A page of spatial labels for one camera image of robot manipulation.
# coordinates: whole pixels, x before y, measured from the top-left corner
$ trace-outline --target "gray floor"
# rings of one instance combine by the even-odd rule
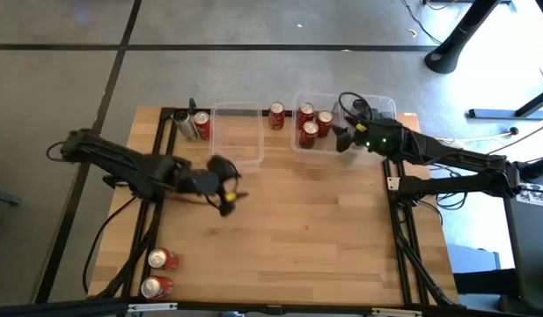
[[[457,4],[435,12],[408,2],[440,40],[468,8]],[[0,43],[117,44],[132,3],[0,0]],[[300,90],[389,96],[399,111],[418,113],[422,130],[433,136],[485,136],[512,124],[524,133],[535,124],[473,122],[465,111],[517,108],[543,91],[542,58],[535,57],[542,57],[536,47],[543,31],[525,22],[535,19],[532,10],[522,5],[514,14],[500,5],[447,76],[423,65],[425,53],[128,52],[102,136],[124,143],[138,106],[182,107],[195,97],[201,107],[281,100],[293,108]],[[412,37],[408,28],[420,33],[400,0],[150,0],[143,1],[130,42],[433,45],[423,33]],[[0,188],[24,199],[16,209],[0,204],[0,306],[32,298],[74,173],[74,166],[47,161],[43,152],[70,129],[92,125],[114,55],[0,51]],[[505,153],[521,160],[543,155],[542,137]],[[477,151],[498,146],[472,144]],[[86,182],[51,300],[84,297],[84,258],[112,195],[101,183],[103,174],[92,169]],[[470,195],[463,210],[444,211],[444,233],[448,243],[499,252],[504,267],[513,265],[498,200]],[[12,262],[10,254],[18,260]]]

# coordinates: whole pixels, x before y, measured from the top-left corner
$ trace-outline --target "transparent plastic bin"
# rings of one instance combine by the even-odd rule
[[[384,97],[369,94],[360,95],[369,102],[371,108],[377,109],[384,117],[396,118],[396,104],[394,100]],[[339,94],[319,93],[319,92],[299,92],[295,97],[295,110],[293,113],[292,132],[290,137],[290,146],[295,154],[297,162],[309,164],[328,164],[336,165],[343,168],[358,168],[360,166],[374,166],[380,164],[383,160],[381,156],[375,153],[368,153],[364,147],[351,144],[351,147],[339,153],[335,150],[336,138],[332,130],[325,138],[317,138],[316,144],[311,149],[303,149],[298,144],[300,138],[300,130],[297,129],[298,107],[305,103],[311,103],[315,110],[329,110],[334,113],[334,124],[340,127],[348,127],[348,124],[343,119],[343,110],[338,105]],[[357,111],[352,104],[356,97],[343,96],[341,102],[343,106],[350,112],[356,114]]]
[[[263,160],[263,123],[257,102],[224,102],[210,109],[210,155],[221,155],[240,173],[255,173]]]

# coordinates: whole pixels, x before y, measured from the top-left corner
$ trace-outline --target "wooden table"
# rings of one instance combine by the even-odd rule
[[[137,109],[128,147],[151,152],[159,112],[159,107]],[[419,129],[415,114],[399,114],[399,120]],[[401,306],[380,164],[347,171],[297,163],[290,148],[290,118],[279,131],[264,123],[261,170],[244,175],[240,188],[250,195],[238,202],[230,217],[221,218],[209,206],[165,200],[157,246],[182,257],[175,272],[153,271],[176,283],[173,295],[165,299]],[[174,154],[203,168],[209,143],[188,143],[178,134]],[[429,177],[425,166],[406,169],[407,174]],[[129,198],[127,189],[116,189],[111,212]],[[139,205],[131,204],[106,228],[90,294],[105,288],[127,259]],[[447,296],[458,302],[438,215],[425,207],[415,208],[414,214],[423,263]],[[409,262],[407,268],[418,302]],[[132,294],[138,293],[141,269],[142,264],[136,267]]]

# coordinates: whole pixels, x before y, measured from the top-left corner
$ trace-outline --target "red soda can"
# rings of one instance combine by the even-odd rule
[[[180,257],[168,249],[159,247],[148,254],[148,264],[153,269],[174,270],[180,265]]]
[[[173,281],[165,276],[150,276],[140,285],[140,292],[146,299],[162,299],[173,292]]]
[[[202,140],[208,141],[210,139],[210,116],[206,112],[200,111],[193,117],[193,122],[199,136]]]
[[[285,105],[279,101],[272,103],[268,117],[271,129],[282,129],[285,124]]]
[[[318,124],[312,121],[305,122],[303,130],[300,131],[298,144],[303,149],[311,149],[316,143],[316,136],[318,136]]]
[[[320,111],[316,123],[318,124],[318,137],[326,137],[334,125],[334,114],[327,110]]]
[[[302,129],[306,122],[314,119],[314,106],[305,102],[297,110],[297,128]]]

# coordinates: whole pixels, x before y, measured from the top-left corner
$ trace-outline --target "soda can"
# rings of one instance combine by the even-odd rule
[[[327,110],[320,111],[316,123],[318,124],[318,137],[326,137],[334,125],[334,114]]]
[[[159,247],[148,255],[148,264],[153,269],[174,270],[180,265],[180,257],[168,249]]]
[[[306,122],[314,119],[314,106],[305,102],[297,110],[297,128],[302,129]]]
[[[193,122],[199,136],[202,140],[208,141],[210,139],[210,116],[206,112],[200,111],[193,117]]]
[[[187,111],[179,111],[178,113],[175,113],[173,115],[173,120],[186,140],[192,142],[197,139],[197,130],[194,128],[191,115],[189,115]]]
[[[140,292],[146,299],[162,299],[173,292],[173,281],[165,276],[150,276],[140,285]]]
[[[285,124],[285,106],[279,101],[269,107],[269,127],[271,129],[282,129]]]
[[[312,121],[305,122],[302,131],[300,131],[298,144],[303,149],[311,149],[316,144],[316,136],[318,136],[318,124]]]

